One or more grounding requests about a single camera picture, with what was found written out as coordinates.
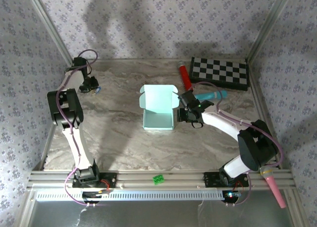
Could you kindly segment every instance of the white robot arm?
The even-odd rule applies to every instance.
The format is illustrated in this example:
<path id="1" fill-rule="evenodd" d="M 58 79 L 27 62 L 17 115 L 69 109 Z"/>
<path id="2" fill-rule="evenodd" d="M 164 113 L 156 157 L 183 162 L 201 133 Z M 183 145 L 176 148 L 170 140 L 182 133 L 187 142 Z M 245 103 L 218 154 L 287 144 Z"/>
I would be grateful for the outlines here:
<path id="1" fill-rule="evenodd" d="M 62 128 L 62 133 L 69 143 L 77 167 L 75 175 L 80 183 L 90 183 L 99 179 L 98 167 L 84 138 L 82 127 L 84 114 L 77 97 L 78 90 L 89 92 L 99 86 L 95 77 L 88 76 L 87 67 L 84 66 L 86 64 L 87 61 L 84 58 L 76 57 L 74 66 L 66 72 L 58 90 L 48 92 L 47 95 L 53 123 Z M 83 68 L 73 71 L 79 66 L 83 66 Z M 57 101 L 72 127 L 59 111 Z"/>
<path id="2" fill-rule="evenodd" d="M 234 119 L 240 120 L 238 117 L 231 115 L 229 113 L 226 113 L 222 111 L 222 113 L 225 113 L 227 116 L 232 117 Z M 238 142 L 238 134 L 240 133 L 240 130 L 247 129 L 247 126 L 244 125 L 238 125 L 237 123 L 234 123 L 221 115 L 218 114 L 215 106 L 210 106 L 205 109 L 205 111 L 202 113 L 202 118 L 205 124 L 214 126 L 221 131 L 227 133 L 232 138 L 234 138 Z M 225 172 L 231 177 L 235 178 L 238 175 L 247 172 L 250 170 L 241 160 L 241 156 L 235 157 L 233 160 L 228 162 L 224 166 Z"/>
<path id="3" fill-rule="evenodd" d="M 255 126 L 270 134 L 267 125 L 262 120 L 252 123 L 247 120 L 242 121 L 242 119 L 224 111 L 221 111 L 221 115 L 213 103 L 209 101 L 200 103 L 191 90 L 180 95 L 179 100 L 184 108 L 180 108 L 177 112 L 178 121 L 190 122 L 192 125 L 200 123 L 201 126 L 208 124 L 237 140 L 240 155 L 219 169 L 219 176 L 224 185 L 235 183 L 235 178 L 249 170 L 258 171 L 260 167 L 263 167 L 278 153 L 278 148 L 270 139 L 253 128 L 244 125 Z M 241 122 L 240 124 L 233 122 L 224 116 Z"/>

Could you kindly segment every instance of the cable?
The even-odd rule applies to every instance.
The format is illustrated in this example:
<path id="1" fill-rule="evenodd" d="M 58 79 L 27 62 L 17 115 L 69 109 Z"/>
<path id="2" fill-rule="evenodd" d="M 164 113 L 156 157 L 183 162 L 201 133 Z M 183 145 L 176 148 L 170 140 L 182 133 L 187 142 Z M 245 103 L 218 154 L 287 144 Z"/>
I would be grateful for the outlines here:
<path id="1" fill-rule="evenodd" d="M 89 66 L 89 68 L 90 68 L 90 72 L 89 73 L 87 73 L 87 75 L 90 75 L 91 74 L 91 72 L 93 71 L 93 68 L 90 66 L 90 65 L 88 65 Z"/>
<path id="2" fill-rule="evenodd" d="M 250 197 L 250 195 L 251 195 L 251 188 L 252 188 L 252 184 L 251 184 L 251 178 L 250 178 L 250 176 L 249 176 L 249 173 L 246 173 L 247 174 L 247 178 L 248 178 L 248 181 L 249 181 L 249 191 L 248 191 L 248 195 L 247 195 L 247 197 L 243 200 L 243 201 L 241 201 L 241 202 L 239 202 L 239 203 L 235 203 L 234 205 L 235 206 L 237 206 L 237 205 L 241 205 L 242 203 L 244 203 L 244 202 L 246 202 L 246 200 Z"/>
<path id="3" fill-rule="evenodd" d="M 104 180 L 104 179 L 100 180 L 100 182 L 106 184 L 106 186 L 107 186 L 107 192 L 108 192 L 108 194 L 109 194 L 109 188 L 110 188 L 109 182 L 108 182 L 107 180 Z"/>
<path id="4" fill-rule="evenodd" d="M 241 183 L 240 181 L 237 181 L 237 182 L 236 182 L 236 185 L 235 185 L 235 187 L 232 189 L 232 191 L 234 191 L 234 190 L 237 188 L 238 184 L 240 184 L 240 186 L 242 187 L 242 191 L 241 191 L 241 194 L 242 194 L 243 191 L 244 191 L 244 188 L 243 188 L 243 185 L 242 185 L 242 183 Z"/>
<path id="5" fill-rule="evenodd" d="M 98 54 L 97 54 L 97 52 L 96 52 L 95 50 L 92 50 L 92 49 L 84 50 L 84 51 L 82 51 L 78 56 L 82 55 L 83 53 L 85 53 L 85 52 L 87 52 L 87 51 L 92 51 L 92 52 L 94 52 L 95 55 L 96 55 L 95 59 L 94 59 L 91 63 L 88 63 L 88 64 L 87 64 L 87 65 L 91 65 L 91 64 L 93 64 L 94 62 L 96 62 L 97 59 L 98 59 Z M 66 87 L 67 83 L 69 82 L 70 77 L 71 77 L 75 72 L 77 72 L 78 70 L 87 67 L 87 65 L 78 66 L 78 67 L 76 67 L 74 70 L 72 70 L 72 72 L 71 72 L 70 75 L 67 77 L 67 79 L 66 79 L 66 81 L 64 82 L 64 84 L 63 84 L 63 85 L 61 86 L 61 88 L 57 91 L 57 93 L 56 93 L 56 98 L 55 98 L 55 101 L 56 101 L 56 104 L 57 104 L 57 108 L 58 108 L 58 110 L 59 110 L 61 116 L 67 121 L 67 123 L 68 123 L 68 125 L 69 125 L 70 134 L 72 135 L 72 138 L 73 138 L 75 147 L 76 147 L 77 152 L 78 152 L 78 157 L 79 157 L 77 166 L 76 166 L 76 167 L 73 169 L 73 171 L 67 176 L 67 178 L 66 178 L 66 180 L 65 180 L 65 182 L 64 182 L 64 189 L 65 189 L 67 195 L 68 195 L 74 202 L 76 202 L 77 204 L 80 204 L 80 205 L 84 205 L 84 206 L 86 206 L 86 204 L 81 203 L 81 202 L 77 201 L 75 198 L 73 198 L 73 197 L 69 194 L 69 192 L 67 191 L 67 188 L 66 188 L 67 181 L 70 179 L 70 177 L 71 177 L 71 176 L 77 171 L 77 169 L 78 169 L 78 166 L 79 166 L 79 164 L 80 164 L 80 156 L 81 156 L 81 155 L 80 155 L 80 151 L 79 151 L 79 148 L 78 148 L 78 144 L 77 144 L 77 142 L 76 142 L 76 140 L 75 140 L 75 137 L 74 137 L 73 124 L 72 124 L 72 122 L 67 118 L 67 116 L 66 116 L 65 113 L 63 112 L 62 108 L 60 107 L 60 104 L 59 104 L 59 95 L 60 95 L 61 91 L 63 91 L 64 88 Z"/>
<path id="6" fill-rule="evenodd" d="M 220 103 L 222 102 L 222 99 L 223 99 L 222 92 L 221 92 L 221 90 L 220 90 L 216 85 L 212 84 L 211 82 L 198 82 L 198 83 L 195 83 L 195 84 L 192 85 L 188 90 L 191 90 L 194 86 L 196 86 L 196 85 L 198 85 L 198 84 L 209 84 L 209 85 L 212 85 L 213 87 L 215 87 L 215 88 L 217 89 L 217 91 L 219 91 L 219 93 L 220 93 L 220 100 L 219 100 L 219 102 L 216 104 L 216 110 L 217 110 L 217 112 L 218 112 L 219 115 L 221 115 L 221 116 L 224 117 L 225 119 L 228 119 L 228 120 L 230 120 L 230 121 L 232 121 L 232 122 L 235 122 L 235 123 L 237 123 L 237 124 L 239 124 L 239 125 L 244 125 L 244 126 L 247 126 L 247 127 L 250 127 L 250 128 L 252 128 L 252 129 L 257 130 L 258 132 L 262 133 L 262 134 L 265 135 L 267 138 L 269 138 L 269 139 L 277 146 L 277 148 L 278 148 L 278 150 L 279 150 L 279 152 L 280 152 L 280 154 L 281 154 L 280 160 L 279 160 L 278 162 L 276 162 L 275 164 L 269 164 L 269 165 L 267 165 L 267 166 L 270 166 L 270 167 L 271 167 L 271 166 L 278 166 L 278 165 L 280 165 L 280 164 L 283 162 L 283 160 L 284 160 L 284 152 L 283 152 L 282 146 L 281 146 L 271 135 L 269 135 L 269 134 L 266 133 L 265 131 L 263 131 L 263 130 L 261 130 L 261 129 L 259 129 L 259 128 L 257 128 L 257 127 L 255 127 L 255 126 L 251 125 L 251 124 L 245 123 L 245 122 L 243 122 L 243 121 L 241 121 L 241 120 L 237 120 L 237 119 L 231 118 L 231 117 L 225 115 L 224 113 L 222 113 L 221 110 L 219 109 L 219 105 L 220 105 Z M 248 195 L 247 195 L 247 197 L 246 197 L 242 202 L 240 202 L 240 203 L 238 203 L 238 204 L 235 204 L 235 205 L 240 205 L 240 204 L 244 203 L 244 202 L 250 197 L 250 195 L 251 195 L 252 185 L 251 185 L 251 178 L 250 178 L 250 176 L 249 176 L 249 173 L 247 173 L 247 178 L 248 178 L 248 181 L 249 181 L 249 191 L 248 191 Z"/>

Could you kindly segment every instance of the floral wallpaper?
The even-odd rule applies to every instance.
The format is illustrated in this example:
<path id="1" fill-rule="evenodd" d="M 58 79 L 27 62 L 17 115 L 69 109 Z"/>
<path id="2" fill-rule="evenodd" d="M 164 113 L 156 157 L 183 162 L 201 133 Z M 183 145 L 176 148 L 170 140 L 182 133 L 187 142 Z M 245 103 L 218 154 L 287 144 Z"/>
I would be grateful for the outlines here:
<path id="1" fill-rule="evenodd" d="M 252 68 L 285 164 L 317 226 L 317 0 L 289 0 Z"/>
<path id="2" fill-rule="evenodd" d="M 52 123 L 46 94 L 66 63 L 29 0 L 0 1 L 0 226 L 12 226 Z"/>
<path id="3" fill-rule="evenodd" d="M 246 57 L 274 0 L 42 0 L 72 56 Z"/>

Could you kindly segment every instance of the gray marble surface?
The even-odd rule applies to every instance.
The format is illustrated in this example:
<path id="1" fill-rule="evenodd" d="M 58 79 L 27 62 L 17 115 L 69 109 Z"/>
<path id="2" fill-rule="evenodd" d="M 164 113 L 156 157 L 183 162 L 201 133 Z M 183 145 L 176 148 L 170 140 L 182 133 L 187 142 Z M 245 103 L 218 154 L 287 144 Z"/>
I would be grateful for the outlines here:
<path id="1" fill-rule="evenodd" d="M 96 95 L 79 93 L 78 97 L 84 110 L 85 138 L 100 170 L 218 169 L 239 154 L 237 142 L 211 126 L 194 129 L 189 123 L 175 122 L 174 130 L 142 128 L 139 91 L 144 84 L 173 84 L 179 94 L 184 92 L 177 61 L 104 61 L 93 68 L 101 91 Z M 195 88 L 197 94 L 208 91 L 215 89 L 205 85 Z M 227 91 L 222 110 L 243 119 L 259 118 L 250 89 Z M 57 127 L 45 169 L 73 166 L 66 138 Z"/>

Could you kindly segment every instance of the checkered board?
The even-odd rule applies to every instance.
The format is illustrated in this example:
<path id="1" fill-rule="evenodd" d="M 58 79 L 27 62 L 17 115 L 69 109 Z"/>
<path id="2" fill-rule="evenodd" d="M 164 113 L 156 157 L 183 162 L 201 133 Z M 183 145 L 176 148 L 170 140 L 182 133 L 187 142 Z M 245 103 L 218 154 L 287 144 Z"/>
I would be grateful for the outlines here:
<path id="1" fill-rule="evenodd" d="M 249 67 L 246 63 L 192 57 L 189 78 L 192 83 L 211 82 L 218 87 L 247 91 Z"/>

